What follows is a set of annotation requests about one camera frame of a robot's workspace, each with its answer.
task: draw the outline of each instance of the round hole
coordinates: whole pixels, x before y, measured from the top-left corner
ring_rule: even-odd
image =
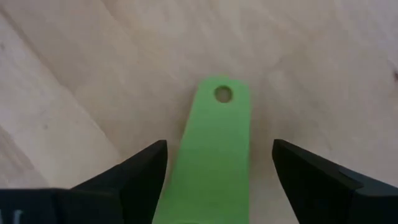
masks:
[[[220,86],[215,91],[216,99],[220,103],[228,103],[232,100],[232,90],[227,86]]]

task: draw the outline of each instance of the green object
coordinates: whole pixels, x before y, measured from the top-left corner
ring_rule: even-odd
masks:
[[[230,90],[227,103],[217,89]],[[249,223],[250,93],[226,77],[203,81],[155,224]]]

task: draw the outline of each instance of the light wood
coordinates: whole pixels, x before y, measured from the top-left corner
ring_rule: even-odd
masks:
[[[73,187],[121,161],[3,16],[0,45],[1,187]]]
[[[252,223],[297,222],[275,138],[398,186],[396,8],[0,0],[0,181],[72,186],[158,139],[173,158],[196,85],[222,73],[252,91]]]

